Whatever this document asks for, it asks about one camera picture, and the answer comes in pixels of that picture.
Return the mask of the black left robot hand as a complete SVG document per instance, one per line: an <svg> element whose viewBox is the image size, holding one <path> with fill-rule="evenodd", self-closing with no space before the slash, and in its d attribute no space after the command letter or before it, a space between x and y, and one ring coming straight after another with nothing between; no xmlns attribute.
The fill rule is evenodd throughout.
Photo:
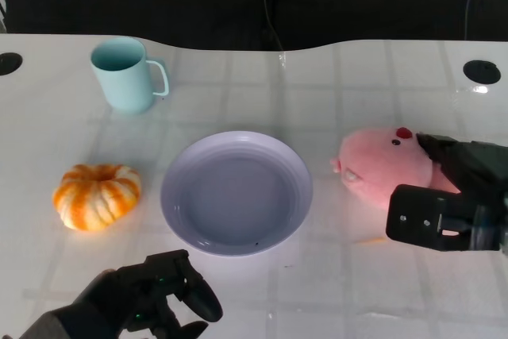
<svg viewBox="0 0 508 339"><path fill-rule="evenodd" d="M201 319L184 326L168 305L173 295ZM115 334L148 329L157 338L197 338L223 317L217 296L179 249L98 275L75 300L92 306Z"/></svg>

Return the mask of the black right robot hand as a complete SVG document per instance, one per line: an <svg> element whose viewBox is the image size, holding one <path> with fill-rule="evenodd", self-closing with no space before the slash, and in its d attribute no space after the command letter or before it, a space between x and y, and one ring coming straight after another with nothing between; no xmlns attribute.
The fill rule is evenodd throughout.
<svg viewBox="0 0 508 339"><path fill-rule="evenodd" d="M399 185L386 234L441 252L507 252L507 149L419 133L418 143L457 192Z"/></svg>

